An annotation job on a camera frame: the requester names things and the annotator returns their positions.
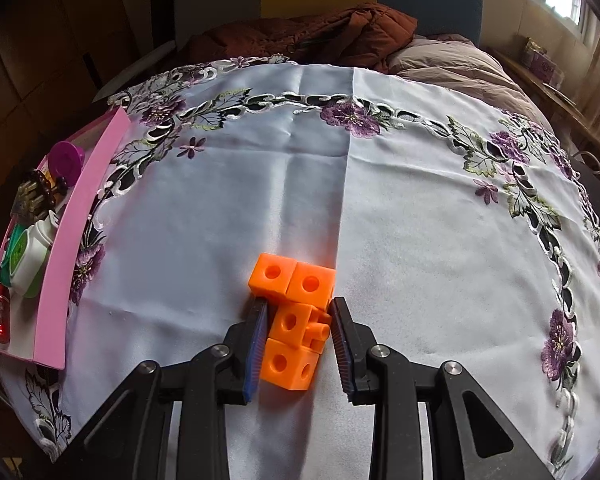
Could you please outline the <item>red metallic capsule bottle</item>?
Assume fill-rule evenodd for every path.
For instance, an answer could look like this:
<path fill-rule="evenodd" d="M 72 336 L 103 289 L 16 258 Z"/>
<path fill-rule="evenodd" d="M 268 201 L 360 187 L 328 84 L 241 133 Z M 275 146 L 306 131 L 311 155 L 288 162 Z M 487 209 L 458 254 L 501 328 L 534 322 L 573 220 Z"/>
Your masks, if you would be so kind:
<path fill-rule="evenodd" d="M 0 344 L 10 343 L 10 293 L 0 283 Z"/>

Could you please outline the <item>white green plug-in device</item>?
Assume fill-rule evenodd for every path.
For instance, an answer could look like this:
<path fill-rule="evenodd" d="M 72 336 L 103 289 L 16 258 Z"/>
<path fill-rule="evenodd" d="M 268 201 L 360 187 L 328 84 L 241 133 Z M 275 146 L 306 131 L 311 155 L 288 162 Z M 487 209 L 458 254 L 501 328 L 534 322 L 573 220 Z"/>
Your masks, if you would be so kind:
<path fill-rule="evenodd" d="M 54 244 L 59 224 L 58 215 L 51 210 L 43 220 L 29 226 L 27 249 L 12 274 L 12 290 L 20 297 L 38 296 L 50 248 Z"/>

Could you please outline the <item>orange linking cubes block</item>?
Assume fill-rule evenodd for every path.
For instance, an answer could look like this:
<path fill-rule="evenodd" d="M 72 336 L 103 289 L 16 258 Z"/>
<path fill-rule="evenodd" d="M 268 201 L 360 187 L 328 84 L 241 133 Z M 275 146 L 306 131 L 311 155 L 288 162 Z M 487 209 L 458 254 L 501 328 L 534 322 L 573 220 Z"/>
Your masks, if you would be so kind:
<path fill-rule="evenodd" d="M 289 391 L 306 391 L 330 336 L 336 271 L 293 258 L 261 254 L 248 281 L 268 300 L 273 321 L 266 337 L 260 378 Z"/>

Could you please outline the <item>brown studded massage ball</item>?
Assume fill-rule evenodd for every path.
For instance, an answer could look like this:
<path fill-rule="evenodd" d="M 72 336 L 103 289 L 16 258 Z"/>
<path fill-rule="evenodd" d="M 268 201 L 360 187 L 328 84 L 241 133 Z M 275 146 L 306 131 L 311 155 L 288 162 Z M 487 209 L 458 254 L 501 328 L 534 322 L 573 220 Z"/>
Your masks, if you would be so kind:
<path fill-rule="evenodd" d="M 64 177 L 52 178 L 35 169 L 17 188 L 10 215 L 22 226 L 43 220 L 65 198 L 68 183 Z"/>

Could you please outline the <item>magenta round plastic toy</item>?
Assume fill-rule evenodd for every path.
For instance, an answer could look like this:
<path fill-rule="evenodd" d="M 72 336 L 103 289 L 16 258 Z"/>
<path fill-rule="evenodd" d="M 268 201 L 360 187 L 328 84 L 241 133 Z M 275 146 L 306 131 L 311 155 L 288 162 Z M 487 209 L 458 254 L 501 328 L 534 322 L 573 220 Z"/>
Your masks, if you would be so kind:
<path fill-rule="evenodd" d="M 48 153 L 48 171 L 55 180 L 63 178 L 68 187 L 72 188 L 79 180 L 84 159 L 85 152 L 83 148 L 69 141 L 60 141 Z"/>

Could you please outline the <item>pink storage box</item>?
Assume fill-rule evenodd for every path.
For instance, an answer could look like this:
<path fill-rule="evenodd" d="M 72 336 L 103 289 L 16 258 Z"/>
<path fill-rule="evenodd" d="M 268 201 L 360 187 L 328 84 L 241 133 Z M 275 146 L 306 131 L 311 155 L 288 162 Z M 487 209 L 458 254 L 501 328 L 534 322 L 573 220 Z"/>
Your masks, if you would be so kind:
<path fill-rule="evenodd" d="M 55 370 L 65 367 L 69 292 L 80 238 L 110 160 L 130 125 L 129 116 L 117 107 L 70 138 L 84 147 L 84 166 L 76 185 L 68 193 L 40 294 L 31 300 L 12 297 L 12 338 L 9 344 L 0 344 L 0 352 L 6 356 Z"/>

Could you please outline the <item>white embroidered floral tablecloth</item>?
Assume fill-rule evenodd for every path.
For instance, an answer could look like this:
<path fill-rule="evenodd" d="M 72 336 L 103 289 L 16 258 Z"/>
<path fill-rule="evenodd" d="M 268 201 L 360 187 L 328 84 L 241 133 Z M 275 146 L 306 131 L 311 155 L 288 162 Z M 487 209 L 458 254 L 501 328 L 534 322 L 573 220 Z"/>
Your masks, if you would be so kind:
<path fill-rule="evenodd" d="M 600 454 L 600 208 L 550 130 L 396 76 L 232 58 L 110 96 L 131 122 L 76 259 L 66 366 L 0 356 L 51 458 L 138 362 L 239 320 L 264 252 L 329 266 L 384 344 L 463 363 L 557 479 Z"/>

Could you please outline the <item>wooden side shelf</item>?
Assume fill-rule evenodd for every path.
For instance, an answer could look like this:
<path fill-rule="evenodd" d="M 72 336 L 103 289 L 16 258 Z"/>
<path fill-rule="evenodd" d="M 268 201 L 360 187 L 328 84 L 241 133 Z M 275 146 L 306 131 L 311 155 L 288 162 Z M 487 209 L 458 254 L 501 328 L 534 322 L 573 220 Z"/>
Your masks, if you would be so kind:
<path fill-rule="evenodd" d="M 501 64 L 505 73 L 538 107 L 567 148 L 573 152 L 589 151 L 600 157 L 600 140 L 594 138 L 590 121 L 576 106 L 567 102 L 559 91 L 533 75 L 519 62 L 490 47 L 486 48 L 486 52 Z"/>

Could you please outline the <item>pink beige duvet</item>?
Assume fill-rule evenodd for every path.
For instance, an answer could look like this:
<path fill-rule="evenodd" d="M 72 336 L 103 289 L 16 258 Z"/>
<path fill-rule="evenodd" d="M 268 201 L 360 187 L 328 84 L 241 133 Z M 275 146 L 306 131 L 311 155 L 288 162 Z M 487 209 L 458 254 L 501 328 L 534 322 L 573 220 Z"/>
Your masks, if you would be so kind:
<path fill-rule="evenodd" d="M 547 131 L 553 128 L 539 107 L 510 78 L 501 64 L 460 35 L 416 35 L 388 58 L 389 73 L 436 84 L 486 104 L 526 116 Z"/>

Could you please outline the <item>pink gift boxes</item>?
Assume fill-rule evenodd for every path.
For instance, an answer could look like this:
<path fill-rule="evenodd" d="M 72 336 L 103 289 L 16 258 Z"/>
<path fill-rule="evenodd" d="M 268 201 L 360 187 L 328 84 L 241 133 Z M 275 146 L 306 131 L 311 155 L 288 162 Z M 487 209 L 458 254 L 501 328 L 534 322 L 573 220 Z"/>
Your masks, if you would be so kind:
<path fill-rule="evenodd" d="M 524 66 L 543 84 L 559 90 L 565 75 L 562 69 L 550 58 L 547 50 L 531 37 L 527 38 L 520 54 L 521 65 Z"/>

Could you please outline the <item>rust red quilted jacket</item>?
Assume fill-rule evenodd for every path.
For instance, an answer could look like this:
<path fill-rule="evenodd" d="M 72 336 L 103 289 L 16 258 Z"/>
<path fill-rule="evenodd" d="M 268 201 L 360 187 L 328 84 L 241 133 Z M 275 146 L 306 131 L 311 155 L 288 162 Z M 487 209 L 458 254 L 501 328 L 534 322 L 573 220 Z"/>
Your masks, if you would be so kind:
<path fill-rule="evenodd" d="M 190 38 L 181 59 L 194 64 L 282 54 L 301 64 L 362 67 L 385 73 L 388 59 L 415 36 L 417 20 L 380 3 L 340 11 L 258 18 L 215 27 Z"/>

